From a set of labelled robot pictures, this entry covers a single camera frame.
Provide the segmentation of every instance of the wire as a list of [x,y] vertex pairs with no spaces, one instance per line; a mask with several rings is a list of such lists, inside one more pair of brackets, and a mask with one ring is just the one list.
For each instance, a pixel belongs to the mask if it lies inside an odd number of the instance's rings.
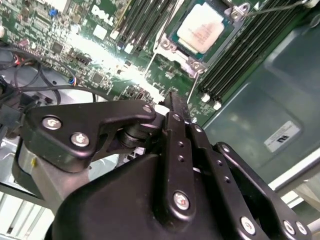
[[269,9],[266,9],[266,10],[249,12],[246,15],[244,15],[244,17],[253,17],[253,16],[256,16],[256,15],[267,14],[267,13],[270,13],[270,12],[294,9],[294,8],[300,6],[300,5],[306,4],[307,2],[308,2],[308,0],[300,0],[300,1],[297,1],[297,2],[295,2],[295,3],[291,4],[291,5],[287,5],[287,6],[277,6],[277,7],[269,8]]
[[[53,87],[54,85],[48,80],[48,78],[45,76],[44,72],[41,70],[40,71],[40,76],[42,78],[42,80],[44,81],[44,83],[48,86],[48,87]],[[61,103],[61,95],[59,93],[58,90],[52,90],[53,91],[53,94],[55,96],[55,99],[56,99],[56,104],[57,105],[60,105]]]
[[90,88],[85,88],[82,86],[71,86],[71,85],[60,85],[60,86],[44,86],[44,87],[23,87],[22,92],[41,92],[41,91],[52,91],[52,90],[80,90],[98,95],[107,101],[112,101],[108,99],[106,95],[102,94],[100,91]]
[[69,68],[67,65],[65,65],[63,62],[53,58],[53,57],[50,57],[50,56],[35,56],[31,53],[28,53],[26,51],[23,51],[23,50],[20,50],[20,49],[17,49],[17,48],[14,48],[14,47],[3,47],[3,46],[0,46],[0,50],[3,50],[3,51],[9,51],[9,52],[14,52],[14,53],[20,53],[20,54],[24,54],[30,58],[33,58],[35,60],[37,60],[39,63],[42,62],[41,59],[48,59],[48,60],[51,60],[55,63],[58,63],[60,64],[63,68],[65,68],[69,73],[70,75],[73,77],[73,78],[76,78],[76,75],[74,74],[74,72],[71,70],[71,68]]
[[197,83],[198,83],[198,80],[199,80],[199,73],[196,73],[195,80],[194,80],[194,82],[193,82],[191,91],[190,91],[190,93],[189,93],[189,95],[188,95],[188,99],[187,99],[187,101],[186,101],[186,104],[188,104],[188,103],[190,102],[191,96],[192,96],[193,92],[195,91],[195,88],[196,88],[196,85],[197,85]]
[[[19,65],[16,67],[16,70],[14,71],[14,75],[13,75],[13,79],[14,79],[14,85],[17,89],[19,89],[19,83],[18,83],[18,71],[22,68],[22,66],[24,66],[26,63],[29,63],[29,62],[32,62],[34,61],[33,58],[28,58],[28,59],[25,59],[23,60],[22,62],[19,63]],[[37,80],[38,80],[38,77],[41,77],[42,80],[44,81],[44,83],[51,87],[53,86],[51,84],[51,82],[48,80],[48,78],[45,76],[44,72],[43,72],[43,69],[42,67],[39,67],[38,68],[38,72],[37,74],[35,75],[35,77],[31,80],[31,82],[29,84],[27,84],[26,86],[29,86],[33,83],[35,83]],[[60,105],[61,103],[61,95],[59,93],[58,90],[53,90],[53,94],[55,95],[55,98],[56,98],[56,104],[57,105]]]
[[29,62],[32,62],[34,61],[33,58],[28,58],[28,59],[25,59],[23,60],[22,62],[20,62],[18,64],[18,66],[16,67],[15,71],[14,71],[14,74],[13,74],[13,80],[14,80],[14,85],[16,88],[19,88],[19,83],[18,83],[18,71],[26,64],[26,63],[29,63]]

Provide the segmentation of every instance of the blue connector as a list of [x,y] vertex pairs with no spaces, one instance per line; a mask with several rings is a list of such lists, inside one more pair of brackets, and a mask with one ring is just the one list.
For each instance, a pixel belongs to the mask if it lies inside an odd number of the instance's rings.
[[68,83],[73,85],[75,83],[75,79],[74,78],[69,79]]
[[52,9],[49,10],[49,16],[50,17],[55,17],[57,15],[58,15],[58,10],[57,9],[52,8]]

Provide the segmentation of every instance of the silver screw head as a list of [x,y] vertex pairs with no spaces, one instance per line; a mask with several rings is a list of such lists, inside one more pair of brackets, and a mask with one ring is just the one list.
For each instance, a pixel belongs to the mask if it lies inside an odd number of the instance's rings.
[[296,234],[295,229],[291,226],[291,224],[288,221],[283,221],[285,229],[290,233],[291,235]]
[[175,205],[181,210],[187,210],[190,206],[189,199],[180,191],[174,193],[173,201]]
[[172,116],[175,120],[177,120],[178,122],[180,122],[181,121],[181,119],[180,119],[180,117],[179,117],[179,115],[178,114],[173,114],[173,116]]
[[241,217],[240,219],[241,225],[244,228],[244,230],[251,235],[256,234],[256,228],[254,224],[247,218],[246,216]]
[[145,110],[147,113],[152,112],[152,110],[150,109],[150,107],[148,105],[143,106],[143,110]]
[[229,149],[226,145],[223,145],[222,148],[223,148],[223,150],[226,151],[227,153],[230,152],[230,149]]
[[58,130],[59,128],[61,128],[62,123],[59,121],[59,119],[55,117],[46,117],[45,119],[42,120],[42,125],[46,129]]
[[202,129],[198,125],[195,125],[194,128],[198,133],[202,132]]
[[308,232],[306,230],[306,228],[302,225],[301,222],[297,221],[295,222],[296,226],[298,227],[299,231],[303,234],[303,235],[307,235]]
[[81,132],[75,132],[71,136],[71,142],[78,147],[86,147],[89,145],[90,141],[87,135]]

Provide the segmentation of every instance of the label sticker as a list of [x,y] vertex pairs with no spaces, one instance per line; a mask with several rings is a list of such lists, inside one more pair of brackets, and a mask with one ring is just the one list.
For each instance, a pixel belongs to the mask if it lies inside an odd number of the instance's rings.
[[294,125],[292,121],[287,121],[278,131],[265,140],[264,144],[273,153],[282,145],[289,142],[298,132],[300,132],[300,128]]

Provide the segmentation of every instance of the black robotic arm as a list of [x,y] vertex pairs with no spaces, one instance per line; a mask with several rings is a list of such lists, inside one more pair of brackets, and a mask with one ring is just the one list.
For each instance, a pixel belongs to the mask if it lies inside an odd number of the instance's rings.
[[[123,100],[27,112],[13,173],[55,213],[46,239],[311,239],[229,145],[209,143],[182,98],[155,109]],[[92,161],[136,147],[145,154],[89,181]]]

